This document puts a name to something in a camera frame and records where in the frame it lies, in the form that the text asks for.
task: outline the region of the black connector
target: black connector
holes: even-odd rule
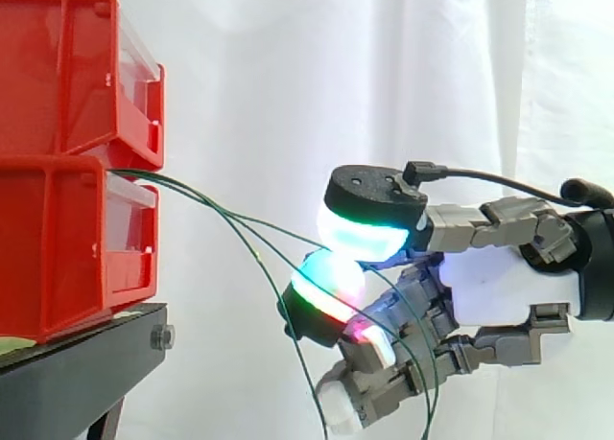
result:
[[[448,176],[448,168],[433,162],[408,162],[403,171],[403,180],[410,186],[437,181]]]
[[[596,210],[614,208],[614,196],[605,188],[581,178],[565,181],[560,196]]]

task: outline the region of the green led light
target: green led light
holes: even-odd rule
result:
[[[410,232],[389,226],[375,226],[346,220],[322,205],[318,214],[322,243],[356,261],[383,262],[405,244]]]
[[[365,291],[365,274],[358,263],[326,249],[315,251],[292,276],[295,291],[323,313],[347,322],[354,311],[315,284],[357,307]]]

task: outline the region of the black cable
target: black cable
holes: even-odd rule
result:
[[[554,194],[549,194],[540,189],[533,188],[528,184],[520,183],[513,179],[505,178],[504,176],[499,176],[497,174],[488,174],[486,172],[479,172],[477,170],[447,169],[445,175],[446,177],[457,176],[463,178],[473,178],[480,179],[481,181],[489,181],[491,183],[501,184],[502,186],[507,186],[508,188],[515,189],[516,191],[520,191],[521,193],[526,193],[534,197],[542,198],[551,203],[564,205],[566,207],[578,208],[582,206],[581,203],[574,202],[566,198],[561,198],[559,196],[555,196]]]

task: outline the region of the metal bracket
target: metal bracket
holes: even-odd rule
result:
[[[561,262],[576,251],[571,225],[535,197],[504,197],[480,208],[429,206],[426,215],[433,228],[428,244],[432,251],[530,244],[544,263]]]
[[[531,306],[529,320],[517,327],[481,328],[474,338],[453,336],[443,344],[466,374],[480,364],[520,366],[541,363],[541,336],[569,333],[567,304]]]

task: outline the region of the green wire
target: green wire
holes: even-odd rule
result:
[[[410,355],[410,357],[413,359],[413,361],[415,362],[416,365],[416,369],[418,371],[418,375],[420,377],[420,381],[422,382],[422,385],[424,387],[424,393],[425,393],[425,399],[427,401],[427,425],[426,428],[424,430],[424,433],[422,434],[422,439],[426,440],[429,436],[430,433],[430,427],[431,424],[433,422],[433,417],[435,414],[435,410],[437,408],[437,400],[438,400],[438,373],[437,373],[437,364],[435,361],[435,354],[433,353],[433,350],[431,349],[431,347],[429,346],[429,342],[428,342],[428,338],[426,335],[426,330],[424,329],[423,325],[422,325],[422,321],[420,320],[420,318],[417,316],[415,310],[413,309],[411,303],[407,300],[407,298],[405,297],[405,295],[398,289],[398,287],[393,284],[387,277],[385,277],[383,274],[381,274],[380,272],[376,271],[375,269],[370,269],[372,270],[376,275],[378,275],[382,280],[384,280],[391,288],[393,288],[397,294],[399,295],[399,297],[403,300],[403,302],[405,303],[405,305],[408,307],[408,309],[410,310],[411,314],[416,318],[416,321],[419,325],[420,331],[425,339],[425,342],[427,344],[427,349],[430,352],[431,355],[431,359],[432,362],[434,364],[434,376],[435,376],[435,383],[436,383],[436,389],[435,389],[435,400],[434,400],[434,404],[433,407],[431,408],[431,404],[430,404],[430,398],[429,398],[429,394],[428,394],[428,387],[427,387],[427,383],[426,383],[426,378],[424,377],[424,373],[422,371],[421,365],[418,361],[418,359],[416,358],[415,354],[413,353],[413,351],[410,349],[409,346],[407,346],[406,343],[403,342],[403,340],[401,339],[401,337],[392,332],[390,329],[388,329],[386,326],[384,326],[382,323],[380,323],[379,321],[375,320],[373,317],[369,316],[368,314],[366,314],[364,311],[361,311],[355,307],[353,307],[352,305],[344,302],[343,300],[341,300],[341,298],[336,297],[333,293],[327,291],[326,289],[323,289],[322,287],[320,287],[318,284],[316,284],[313,280],[311,280],[307,275],[305,275],[300,269],[299,267],[297,267],[296,265],[294,265],[283,253],[281,253],[281,251],[279,251],[272,243],[270,243],[266,238],[264,238],[261,234],[259,234],[255,229],[253,229],[251,226],[249,226],[248,224],[244,223],[242,220],[248,220],[251,222],[255,222],[258,224],[262,224],[265,226],[268,226],[271,229],[275,229],[283,234],[286,234],[288,236],[294,237],[295,239],[301,240],[303,242],[306,243],[310,243],[314,246],[318,246],[321,248],[326,248],[324,245],[322,245],[321,243],[317,243],[315,241],[309,240],[307,238],[304,238],[298,234],[293,233],[292,231],[288,231],[286,229],[283,229],[275,224],[269,223],[267,221],[263,221],[263,220],[259,220],[256,218],[252,218],[252,217],[248,217],[245,215],[241,215],[241,214],[237,214],[234,212],[229,212],[227,210],[224,209],[224,207],[221,207],[220,205],[218,205],[216,202],[214,202],[211,198],[203,195],[202,193],[200,193],[199,191],[181,183],[180,181],[176,181],[168,176],[164,176],[161,174],[154,174],[151,172],[145,172],[145,171],[137,171],[137,170],[131,170],[131,169],[122,169],[122,170],[114,170],[115,173],[117,174],[121,174],[121,175],[131,175],[134,177],[140,177],[143,179],[147,179],[153,183],[156,184],[160,184],[162,186],[168,187],[169,189],[172,189],[186,197],[189,197],[201,204],[204,204],[205,206],[211,207],[213,208],[220,216],[222,216],[226,222],[228,224],[231,225],[231,227],[233,228],[233,230],[235,232],[238,233],[238,235],[240,235],[242,242],[247,243],[248,241],[245,240],[245,238],[243,237],[242,234],[240,234],[240,231],[238,231],[238,229],[236,228],[236,226],[234,226],[234,224],[230,221],[230,219],[235,220],[236,222],[238,222],[239,224],[241,224],[243,227],[246,228],[247,231],[251,232],[255,237],[257,237],[259,240],[261,240],[264,244],[266,244],[277,256],[279,256],[286,264],[288,264],[290,267],[292,267],[294,270],[298,271],[304,278],[306,278],[309,282],[311,282],[312,284],[316,285],[316,287],[318,287],[319,289],[321,289],[322,291],[326,292],[327,294],[329,294],[332,297],[335,297],[338,301],[340,301],[342,304],[345,304],[347,307],[351,308],[352,310],[354,310],[356,313],[364,316],[366,319],[372,321],[373,323],[375,323],[376,325],[378,325],[379,327],[381,327],[386,333],[388,333],[390,336],[394,337],[395,339],[397,339],[399,341],[399,343],[405,348],[405,350],[408,352],[408,354]],[[256,259],[256,261],[259,263],[259,265],[261,266],[261,268],[263,267],[264,269],[266,269],[264,267],[264,265],[262,264],[262,261],[260,260],[260,258],[257,255],[257,252],[255,252],[255,250],[253,250],[253,248],[251,247],[251,245],[247,245],[247,247],[250,249],[251,254],[254,256],[254,258]],[[270,277],[270,275],[268,275],[268,272],[265,271],[265,275],[267,275],[269,282],[272,282],[272,278]],[[273,289],[275,290],[275,294],[279,300],[279,298],[281,297],[279,295],[279,291],[278,288],[274,285],[274,282],[272,283]],[[280,301],[280,303],[282,304],[282,307],[285,311],[284,313],[284,318],[286,318],[286,320],[289,322],[290,324],[290,319],[289,319],[289,315],[287,313],[287,310],[285,309],[285,304],[283,304],[283,299]],[[295,336],[293,336],[293,340],[295,341],[295,346],[297,351],[300,353],[300,349],[297,345]],[[301,359],[301,364],[304,363],[304,359],[302,358],[302,354],[299,356],[299,358]],[[315,399],[316,405],[318,407],[319,410],[319,414],[320,414],[320,419],[323,421],[323,414],[321,411],[321,406],[319,405],[319,401],[317,399],[317,395],[315,393],[315,390],[313,389],[313,383],[311,382],[311,378],[309,376],[308,370],[306,369],[306,365],[303,368],[303,372],[306,372],[305,376],[310,384],[310,388],[312,389],[312,396]],[[325,422],[324,422],[324,435],[326,435],[326,427],[325,427]]]
[[[132,175],[135,176],[135,177],[141,177],[140,176],[141,173],[139,173],[139,174],[134,173]],[[163,183],[161,181],[158,181],[158,180],[155,180],[155,179],[150,179],[150,178],[143,178],[143,179],[148,179],[149,181],[151,181],[153,183],[161,184],[162,186],[166,186],[166,187],[170,187],[170,186],[167,186],[165,183]],[[185,193],[185,192],[181,191],[178,188],[175,188],[174,191],[176,191],[176,192],[178,192],[180,194],[183,194],[186,197],[192,198],[188,193]],[[298,338],[296,337],[295,327],[292,324],[292,320],[290,319],[290,313],[288,312],[288,308],[286,306],[286,302],[283,299],[283,296],[279,292],[279,288],[277,287],[276,283],[272,279],[271,273],[269,272],[269,270],[267,269],[265,264],[260,259],[260,256],[258,255],[258,252],[256,251],[256,249],[251,245],[251,243],[249,243],[249,241],[246,239],[246,237],[241,233],[241,231],[239,231],[239,229],[236,227],[235,223],[232,221],[233,218],[231,216],[227,215],[226,212],[222,208],[218,207],[215,204],[215,202],[213,202],[210,199],[207,200],[207,206],[211,207],[220,217],[222,217],[225,220],[225,222],[232,228],[234,233],[239,237],[239,239],[244,244],[244,246],[248,249],[249,253],[254,258],[256,263],[260,266],[260,268],[263,271],[265,277],[267,278],[267,281],[269,282],[269,284],[272,287],[272,290],[273,290],[273,292],[274,292],[274,294],[275,294],[275,296],[277,298],[277,301],[279,302],[279,304],[281,304],[282,315],[284,316],[284,318],[286,319],[286,321],[288,323],[288,330],[290,331],[290,335],[291,335],[293,344],[295,346],[296,354],[298,356],[298,359],[300,361],[300,365],[302,367],[303,375],[305,376],[305,379],[307,380],[307,383],[309,384],[309,390],[311,391],[312,399],[314,400],[314,403],[316,404],[316,409],[318,410],[319,421],[321,423],[324,439],[328,440],[328,430],[326,428],[326,420],[324,418],[324,412],[322,410],[321,404],[319,403],[319,400],[318,400],[318,395],[316,393],[316,387],[314,386],[314,382],[313,382],[313,380],[311,378],[311,375],[309,373],[309,368],[307,367],[307,361],[305,360],[305,357],[303,356],[303,353],[300,350],[300,346],[298,345]]]

